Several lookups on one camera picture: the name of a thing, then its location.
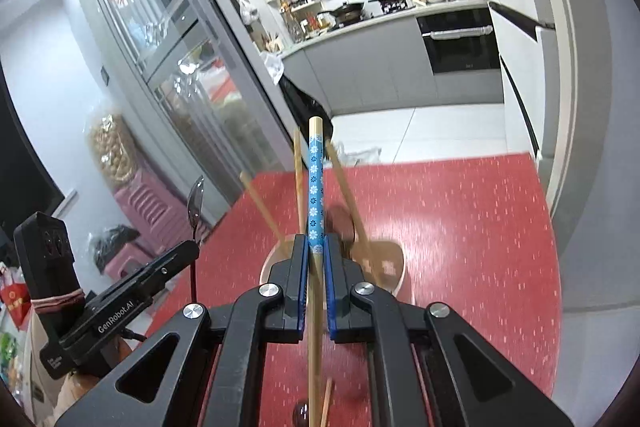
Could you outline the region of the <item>plain wooden chopstick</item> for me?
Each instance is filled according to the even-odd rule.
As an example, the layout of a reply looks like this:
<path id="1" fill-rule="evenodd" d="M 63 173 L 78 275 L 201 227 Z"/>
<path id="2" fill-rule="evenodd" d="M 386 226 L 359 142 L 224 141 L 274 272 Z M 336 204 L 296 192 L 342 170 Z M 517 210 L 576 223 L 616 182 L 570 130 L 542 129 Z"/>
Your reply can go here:
<path id="1" fill-rule="evenodd" d="M 380 273 L 378 273 L 378 266 L 376 265 L 374 260 L 373 248 L 371 247 L 371 243 L 368 239 L 366 229 L 363 226 L 360 212 L 358 210 L 354 194 L 352 194 L 352 189 L 349 186 L 347 176 L 342 167 L 342 164 L 340 163 L 340 160 L 338 159 L 336 150 L 330 140 L 326 140 L 326 143 L 324 143 L 324 149 L 326 150 L 326 153 L 328 154 L 330 161 L 332 162 L 332 167 L 333 171 L 335 172 L 337 184 L 340 187 L 344 201 L 346 202 L 346 206 L 350 214 L 352 215 L 352 221 L 354 221 L 360 248 L 366 254 L 366 259 L 369 260 L 373 282 L 378 285 L 380 283 Z"/>

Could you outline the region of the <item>small dark spoon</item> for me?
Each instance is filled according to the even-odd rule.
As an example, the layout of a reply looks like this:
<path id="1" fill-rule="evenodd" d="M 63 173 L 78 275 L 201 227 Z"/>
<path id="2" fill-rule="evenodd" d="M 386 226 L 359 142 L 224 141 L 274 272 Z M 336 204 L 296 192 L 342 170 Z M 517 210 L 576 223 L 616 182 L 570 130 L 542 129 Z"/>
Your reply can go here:
<path id="1" fill-rule="evenodd" d="M 188 201 L 186 202 L 186 211 L 188 212 L 188 219 L 190 227 L 192 229 L 192 241 L 198 244 L 196 234 L 198 234 L 198 228 L 201 223 L 202 205 L 204 197 L 204 176 L 199 176 L 193 183 Z M 193 260 L 190 264 L 190 294 L 191 303 L 198 301 L 198 290 L 196 289 L 196 261 Z"/>
<path id="2" fill-rule="evenodd" d="M 294 405 L 292 423 L 294 427 L 309 426 L 308 402 L 306 400 L 300 400 Z"/>

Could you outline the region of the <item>blue patterned chopstick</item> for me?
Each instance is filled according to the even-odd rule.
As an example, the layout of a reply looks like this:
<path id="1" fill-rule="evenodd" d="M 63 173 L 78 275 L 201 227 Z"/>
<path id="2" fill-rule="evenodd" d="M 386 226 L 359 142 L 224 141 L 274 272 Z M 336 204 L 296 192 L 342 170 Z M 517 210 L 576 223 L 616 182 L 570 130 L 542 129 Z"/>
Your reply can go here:
<path id="1" fill-rule="evenodd" d="M 309 121 L 308 152 L 308 412 L 309 425 L 319 426 L 323 311 L 323 121 L 319 116 Z"/>

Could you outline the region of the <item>small pink stool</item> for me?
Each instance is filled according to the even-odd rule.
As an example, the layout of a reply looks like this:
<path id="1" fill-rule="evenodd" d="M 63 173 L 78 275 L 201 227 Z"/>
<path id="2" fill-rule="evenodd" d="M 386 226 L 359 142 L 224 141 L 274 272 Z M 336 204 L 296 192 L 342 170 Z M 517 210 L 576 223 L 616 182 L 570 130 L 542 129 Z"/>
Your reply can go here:
<path id="1" fill-rule="evenodd" d="M 140 241 L 128 242 L 116 254 L 107 254 L 104 260 L 103 273 L 112 281 L 119 281 L 137 269 L 150 263 L 154 256 Z"/>

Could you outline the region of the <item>black plastic bag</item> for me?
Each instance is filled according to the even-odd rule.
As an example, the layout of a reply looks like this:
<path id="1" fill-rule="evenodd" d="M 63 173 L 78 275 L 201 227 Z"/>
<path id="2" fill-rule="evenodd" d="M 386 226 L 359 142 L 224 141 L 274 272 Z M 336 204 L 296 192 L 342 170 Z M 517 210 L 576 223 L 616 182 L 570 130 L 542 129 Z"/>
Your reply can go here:
<path id="1" fill-rule="evenodd" d="M 128 243 L 134 242 L 140 233 L 127 225 L 104 229 L 101 234 L 89 235 L 88 253 L 93 257 L 96 269 L 103 274 L 106 266 Z"/>

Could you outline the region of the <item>yellow patterned chopstick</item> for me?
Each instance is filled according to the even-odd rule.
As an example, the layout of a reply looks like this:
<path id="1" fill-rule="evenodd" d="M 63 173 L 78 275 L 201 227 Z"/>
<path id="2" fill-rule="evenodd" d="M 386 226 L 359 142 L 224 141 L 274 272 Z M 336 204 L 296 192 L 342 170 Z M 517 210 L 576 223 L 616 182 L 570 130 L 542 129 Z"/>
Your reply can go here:
<path id="1" fill-rule="evenodd" d="M 330 409 L 331 400 L 332 400 L 333 385 L 334 385 L 333 378 L 329 377 L 326 380 L 326 387 L 324 387 L 322 410 L 321 410 L 321 417 L 320 417 L 320 427 L 326 427 L 328 425 L 329 409 Z"/>
<path id="2" fill-rule="evenodd" d="M 294 172 L 295 172 L 295 191 L 297 206 L 297 225 L 298 233 L 306 234 L 306 210 L 304 195 L 304 173 L 302 158 L 302 136 L 299 129 L 294 131 Z"/>

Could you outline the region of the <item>beige cutlery holder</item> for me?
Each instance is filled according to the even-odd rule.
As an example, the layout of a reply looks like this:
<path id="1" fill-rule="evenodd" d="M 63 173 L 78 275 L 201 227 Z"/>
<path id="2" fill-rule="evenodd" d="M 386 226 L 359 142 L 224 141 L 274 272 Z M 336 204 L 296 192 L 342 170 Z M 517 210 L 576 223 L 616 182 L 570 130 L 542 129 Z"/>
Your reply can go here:
<path id="1" fill-rule="evenodd" d="M 262 264 L 259 283 L 266 283 L 273 265 L 288 260 L 292 256 L 294 236 L 287 235 L 284 242 L 274 245 Z M 369 248 L 360 245 L 359 241 L 343 242 L 343 256 L 360 265 L 364 278 L 370 283 L 379 283 L 402 303 L 414 305 L 412 283 L 408 271 L 408 263 L 402 248 L 394 241 L 386 239 L 370 239 Z"/>

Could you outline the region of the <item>pink plastic stool stack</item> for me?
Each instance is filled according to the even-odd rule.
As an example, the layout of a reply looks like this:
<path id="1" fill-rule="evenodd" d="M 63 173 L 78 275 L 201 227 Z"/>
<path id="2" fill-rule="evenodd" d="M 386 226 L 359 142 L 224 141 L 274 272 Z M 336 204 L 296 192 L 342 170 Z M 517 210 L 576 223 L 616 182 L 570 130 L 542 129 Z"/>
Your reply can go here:
<path id="1" fill-rule="evenodd" d="M 115 193 L 115 199 L 153 256 L 192 239 L 186 204 L 152 172 L 138 169 Z"/>

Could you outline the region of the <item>bag of nuts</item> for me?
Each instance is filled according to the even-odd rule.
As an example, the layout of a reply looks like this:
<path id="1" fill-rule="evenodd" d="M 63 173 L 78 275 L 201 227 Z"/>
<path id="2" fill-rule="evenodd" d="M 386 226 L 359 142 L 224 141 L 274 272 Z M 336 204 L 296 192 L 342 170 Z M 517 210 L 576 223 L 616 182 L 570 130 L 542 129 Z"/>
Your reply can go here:
<path id="1" fill-rule="evenodd" d="M 110 190 L 115 193 L 136 175 L 137 147 L 119 114 L 93 115 L 85 127 L 91 157 Z"/>

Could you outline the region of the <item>diagonal wooden chopstick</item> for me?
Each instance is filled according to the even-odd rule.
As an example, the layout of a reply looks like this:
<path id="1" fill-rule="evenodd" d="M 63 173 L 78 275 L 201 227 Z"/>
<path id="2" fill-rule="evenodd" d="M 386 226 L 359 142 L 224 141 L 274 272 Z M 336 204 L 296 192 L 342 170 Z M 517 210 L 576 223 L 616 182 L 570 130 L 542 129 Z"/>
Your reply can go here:
<path id="1" fill-rule="evenodd" d="M 239 175 L 239 178 L 242 184 L 244 185 L 245 192 L 248 195 L 250 195 L 250 198 L 254 202 L 256 208 L 258 209 L 260 215 L 262 216 L 262 219 L 265 220 L 265 222 L 268 225 L 268 228 L 270 228 L 270 231 L 274 234 L 274 236 L 276 236 L 280 253 L 283 256 L 289 256 L 291 254 L 291 249 L 286 247 L 285 235 L 281 232 L 279 225 L 277 225 L 276 220 L 274 220 L 271 212 L 268 210 L 264 201 L 262 200 L 256 188 L 254 187 L 252 182 L 252 177 L 247 172 L 242 171 Z"/>

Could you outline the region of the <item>glass sliding door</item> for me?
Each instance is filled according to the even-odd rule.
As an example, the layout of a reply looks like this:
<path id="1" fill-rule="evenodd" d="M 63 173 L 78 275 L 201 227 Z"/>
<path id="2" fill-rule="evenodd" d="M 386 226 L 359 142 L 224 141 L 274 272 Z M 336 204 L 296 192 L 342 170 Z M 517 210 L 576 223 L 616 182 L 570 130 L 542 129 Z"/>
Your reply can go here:
<path id="1" fill-rule="evenodd" d="M 293 119 L 233 0 L 78 2 L 134 139 L 180 194 L 204 179 L 207 221 L 242 173 L 292 168 Z"/>

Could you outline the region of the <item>built-in black oven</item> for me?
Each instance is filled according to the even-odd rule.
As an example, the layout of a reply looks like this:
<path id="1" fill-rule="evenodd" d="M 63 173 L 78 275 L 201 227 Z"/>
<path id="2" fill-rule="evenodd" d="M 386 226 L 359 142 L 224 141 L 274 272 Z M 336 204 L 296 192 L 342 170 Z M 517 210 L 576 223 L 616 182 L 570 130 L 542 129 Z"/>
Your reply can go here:
<path id="1" fill-rule="evenodd" d="M 434 74 L 499 68 L 499 52 L 488 8 L 416 19 Z"/>

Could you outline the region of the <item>white refrigerator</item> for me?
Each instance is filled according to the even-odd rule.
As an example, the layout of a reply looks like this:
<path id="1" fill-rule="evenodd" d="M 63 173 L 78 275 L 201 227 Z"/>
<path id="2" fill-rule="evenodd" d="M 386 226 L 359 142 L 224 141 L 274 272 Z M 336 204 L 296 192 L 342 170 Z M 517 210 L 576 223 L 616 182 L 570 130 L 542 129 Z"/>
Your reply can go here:
<path id="1" fill-rule="evenodd" d="M 499 52 L 506 147 L 554 156 L 559 59 L 550 0 L 487 0 Z"/>

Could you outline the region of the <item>black wok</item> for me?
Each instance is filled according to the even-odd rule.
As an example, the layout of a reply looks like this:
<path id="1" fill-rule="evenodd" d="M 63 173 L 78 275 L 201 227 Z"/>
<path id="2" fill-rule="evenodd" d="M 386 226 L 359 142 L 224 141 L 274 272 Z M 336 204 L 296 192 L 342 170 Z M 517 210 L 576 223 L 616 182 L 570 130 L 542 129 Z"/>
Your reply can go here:
<path id="1" fill-rule="evenodd" d="M 319 14 L 329 14 L 337 25 L 350 25 L 362 19 L 364 3 L 343 3 L 333 10 L 323 10 Z"/>

